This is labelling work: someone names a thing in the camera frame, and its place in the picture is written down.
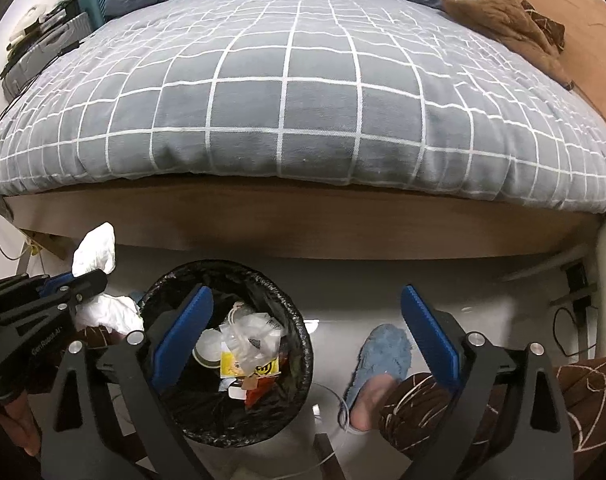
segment mattress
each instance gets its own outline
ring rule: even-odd
[[[0,195],[278,176],[606,211],[606,125],[405,0],[170,0],[109,22],[0,122]]]

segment white floor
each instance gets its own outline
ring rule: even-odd
[[[347,262],[284,260],[233,254],[202,254],[118,247],[117,267],[110,276],[111,294],[145,291],[159,276],[182,263],[203,257],[235,259],[265,273],[287,292],[304,317],[318,320],[311,334],[315,350],[314,380],[342,395],[350,381],[359,349],[371,330],[381,323],[404,326],[399,310],[403,285],[412,283],[432,306],[451,312],[465,330],[484,333],[494,344],[522,348],[541,342],[555,364],[568,361],[552,338],[553,310],[548,303],[568,289],[564,273],[553,270],[519,282],[501,283],[499,276],[528,262],[527,258],[443,260],[426,262]],[[66,270],[49,254],[43,262],[48,274]],[[33,258],[30,272],[42,272]],[[575,351],[576,336],[570,321],[558,320],[557,333],[568,351]],[[425,362],[413,350],[411,373],[425,371]],[[291,428],[273,442],[234,452],[195,446],[209,466],[229,479],[239,464],[273,478],[314,465],[310,456],[314,434],[311,406],[318,404],[324,431],[330,434],[337,456],[352,480],[396,479],[408,461],[383,441],[378,432],[344,436],[336,424],[337,402],[313,386],[309,406]],[[39,399],[39,404],[46,399]],[[318,472],[300,476],[320,479]]]

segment fuzzy slipper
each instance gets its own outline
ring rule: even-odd
[[[345,393],[348,409],[352,409],[359,391],[372,377],[389,374],[397,381],[404,381],[412,362],[411,350],[412,346],[404,330],[391,324],[380,325],[372,330],[361,348],[359,364]],[[352,433],[367,433],[351,426],[349,430]]]

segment trash can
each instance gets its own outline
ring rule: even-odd
[[[218,370],[192,358],[161,402],[185,436],[202,444],[243,447],[272,438],[297,416],[312,381],[314,358],[303,317],[287,294],[260,272],[234,262],[200,260],[168,272],[145,294],[139,302],[145,329],[161,313],[178,308],[198,284],[208,286],[214,298],[207,328],[218,327],[234,304],[243,301],[286,328],[288,361],[272,389],[250,409],[219,392]]]

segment gray suitcase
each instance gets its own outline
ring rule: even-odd
[[[30,80],[39,75],[46,65],[59,55],[62,49],[70,46],[75,41],[83,40],[90,34],[92,34],[90,19],[83,12],[76,18],[59,25],[39,40],[2,79],[3,93],[8,102],[12,102]]]

